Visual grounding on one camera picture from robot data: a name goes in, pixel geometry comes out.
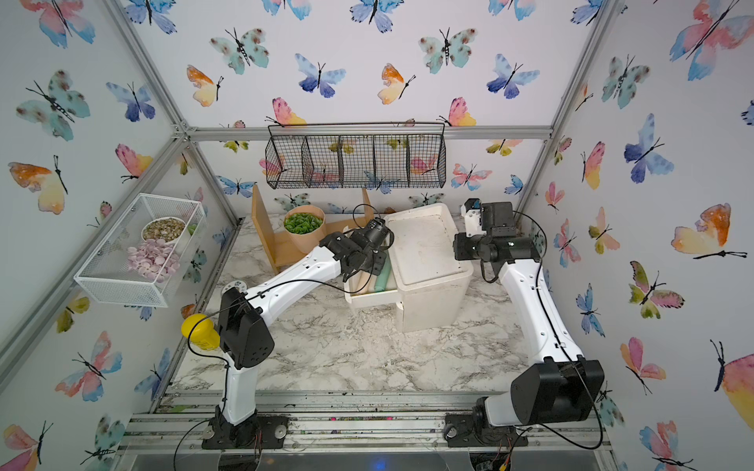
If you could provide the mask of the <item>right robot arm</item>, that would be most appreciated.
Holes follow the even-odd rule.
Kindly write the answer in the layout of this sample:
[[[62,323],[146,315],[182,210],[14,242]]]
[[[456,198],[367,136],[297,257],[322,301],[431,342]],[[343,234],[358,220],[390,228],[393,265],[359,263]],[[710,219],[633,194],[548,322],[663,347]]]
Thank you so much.
[[[478,262],[484,281],[505,289],[529,343],[530,365],[508,392],[477,402],[478,422],[501,428],[586,420],[605,373],[599,361],[583,356],[567,330],[545,282],[543,256],[516,228],[520,212],[510,202],[469,198],[461,215],[465,228],[455,236],[455,258]]]

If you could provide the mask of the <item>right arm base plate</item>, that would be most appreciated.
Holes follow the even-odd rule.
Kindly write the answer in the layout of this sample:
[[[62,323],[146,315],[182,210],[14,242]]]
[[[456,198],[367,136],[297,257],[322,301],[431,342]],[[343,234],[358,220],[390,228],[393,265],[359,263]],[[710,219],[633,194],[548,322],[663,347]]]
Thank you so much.
[[[512,426],[497,427],[487,422],[482,406],[471,411],[448,413],[442,432],[448,447],[502,447],[528,445],[528,439],[520,439],[520,431]]]

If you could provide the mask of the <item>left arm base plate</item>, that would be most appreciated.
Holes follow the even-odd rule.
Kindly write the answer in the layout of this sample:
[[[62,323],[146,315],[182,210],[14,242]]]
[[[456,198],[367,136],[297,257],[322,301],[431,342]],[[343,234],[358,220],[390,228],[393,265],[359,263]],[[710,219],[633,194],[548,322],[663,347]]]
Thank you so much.
[[[202,434],[202,449],[229,451],[230,449],[282,449],[288,435],[289,418],[259,415],[255,412],[240,425],[231,424],[216,410]]]

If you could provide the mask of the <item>green toy microphone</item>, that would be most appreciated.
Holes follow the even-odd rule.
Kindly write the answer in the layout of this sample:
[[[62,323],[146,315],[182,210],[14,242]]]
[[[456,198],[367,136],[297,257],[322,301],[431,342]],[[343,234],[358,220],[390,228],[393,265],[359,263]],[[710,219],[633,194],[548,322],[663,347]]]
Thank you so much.
[[[385,292],[392,273],[392,264],[389,256],[386,256],[382,271],[377,276],[374,285],[375,292]]]

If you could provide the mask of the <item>white top drawer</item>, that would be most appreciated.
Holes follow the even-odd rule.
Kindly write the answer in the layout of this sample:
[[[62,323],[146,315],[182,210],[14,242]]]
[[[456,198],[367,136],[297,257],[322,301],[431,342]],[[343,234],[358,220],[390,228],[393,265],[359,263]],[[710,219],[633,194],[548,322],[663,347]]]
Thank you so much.
[[[374,274],[370,275],[367,272],[359,272],[359,274],[345,282],[344,289],[347,291],[345,300],[351,310],[355,311],[376,306],[391,305],[402,300],[393,269],[385,292],[374,291],[377,276]]]

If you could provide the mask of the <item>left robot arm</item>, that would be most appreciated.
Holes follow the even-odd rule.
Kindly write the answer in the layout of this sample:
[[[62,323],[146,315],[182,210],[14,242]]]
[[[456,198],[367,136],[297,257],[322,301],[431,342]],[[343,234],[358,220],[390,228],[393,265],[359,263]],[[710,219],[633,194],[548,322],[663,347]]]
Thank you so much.
[[[387,222],[375,217],[363,227],[326,235],[303,259],[245,294],[236,288],[223,294],[217,332],[228,364],[220,406],[226,422],[239,426],[256,412],[259,365],[275,347],[272,324],[315,288],[330,288],[332,280],[346,283],[361,273],[376,279],[395,239]]]

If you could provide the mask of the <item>white plastic drawer unit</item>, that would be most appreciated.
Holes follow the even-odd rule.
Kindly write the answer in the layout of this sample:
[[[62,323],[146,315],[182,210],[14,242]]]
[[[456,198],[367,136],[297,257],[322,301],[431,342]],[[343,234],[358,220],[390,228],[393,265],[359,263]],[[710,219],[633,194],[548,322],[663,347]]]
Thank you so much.
[[[453,249],[458,228],[443,203],[387,217],[395,241],[389,248],[400,300],[397,329],[403,333],[453,325],[473,275],[468,261]]]

